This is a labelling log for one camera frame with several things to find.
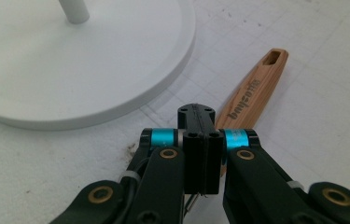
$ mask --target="screw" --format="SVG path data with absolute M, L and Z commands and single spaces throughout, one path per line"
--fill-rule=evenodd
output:
M 95 199 L 103 199 L 108 195 L 108 191 L 106 189 L 99 189 L 93 193 L 93 197 Z
M 218 133 L 210 133 L 209 136 L 211 136 L 211 137 L 219 137 L 220 134 L 218 134 Z
M 157 212 L 144 211 L 137 217 L 138 224 L 161 224 L 161 217 Z
M 197 133 L 189 133 L 189 137 L 198 137 L 198 134 Z
M 292 224 L 323 224 L 318 217 L 306 213 L 298 213 L 291 218 Z

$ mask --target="white table surface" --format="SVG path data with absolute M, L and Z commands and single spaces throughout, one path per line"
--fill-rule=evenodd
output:
M 0 223 L 48 223 L 79 191 L 117 180 L 144 128 L 175 128 L 189 103 L 219 110 L 271 48 L 284 74 L 255 130 L 263 147 L 308 187 L 350 189 L 350 0 L 195 0 L 196 46 L 161 95 L 90 128 L 34 132 L 0 123 Z M 222 195 L 202 198 L 185 223 L 227 223 Z
M 85 4 L 90 19 L 74 25 L 58 0 L 0 0 L 0 121 L 39 131 L 107 122 L 151 101 L 187 65 L 190 0 Z

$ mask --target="black cable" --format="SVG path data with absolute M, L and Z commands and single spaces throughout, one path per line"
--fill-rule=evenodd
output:
M 137 172 L 139 175 L 141 175 L 144 170 L 146 169 L 147 163 L 149 158 L 145 158 L 141 160 L 136 167 L 134 168 L 134 171 Z M 113 224 L 122 224 L 131 209 L 131 205 L 134 199 L 134 195 L 137 192 L 138 183 L 134 178 L 124 176 L 120 180 L 120 184 L 126 188 L 126 203 L 125 207 L 122 209 L 121 213 L 117 216 L 116 221 Z

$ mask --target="white round base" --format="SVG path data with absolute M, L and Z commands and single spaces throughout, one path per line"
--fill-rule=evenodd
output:
M 115 119 L 163 91 L 195 36 L 189 0 L 86 0 L 74 25 L 58 1 L 0 0 L 0 121 L 35 130 Z

